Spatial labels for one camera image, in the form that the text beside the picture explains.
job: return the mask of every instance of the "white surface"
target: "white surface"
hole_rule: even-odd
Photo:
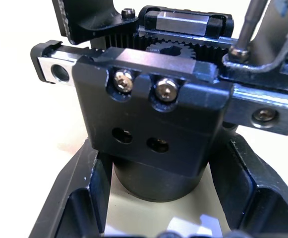
[[[115,2],[119,11],[150,4],[231,13],[237,37],[249,1]],[[67,43],[51,0],[0,1],[0,237],[29,236],[56,176],[87,136],[75,89],[40,82],[32,66],[31,48],[49,39]],[[288,137],[244,127],[239,133],[288,184]],[[218,223],[228,230],[209,170],[191,194],[169,203],[139,200],[113,181],[107,232],[218,235]]]

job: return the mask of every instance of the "spur gear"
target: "spur gear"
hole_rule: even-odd
[[[168,56],[178,56],[196,59],[196,54],[193,48],[178,42],[153,43],[146,48],[146,51]]]

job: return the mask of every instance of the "gear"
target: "gear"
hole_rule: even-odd
[[[168,56],[178,56],[196,59],[196,54],[193,48],[185,44],[180,44],[178,42],[157,42],[148,46],[146,48],[146,51]]]

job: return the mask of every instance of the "black cylinder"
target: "black cylinder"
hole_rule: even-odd
[[[224,123],[210,153],[228,143],[236,128],[236,125]],[[198,185],[205,169],[195,177],[186,177],[122,158],[114,161],[114,168],[117,178],[127,190],[138,198],[152,202],[168,202],[186,196]]]

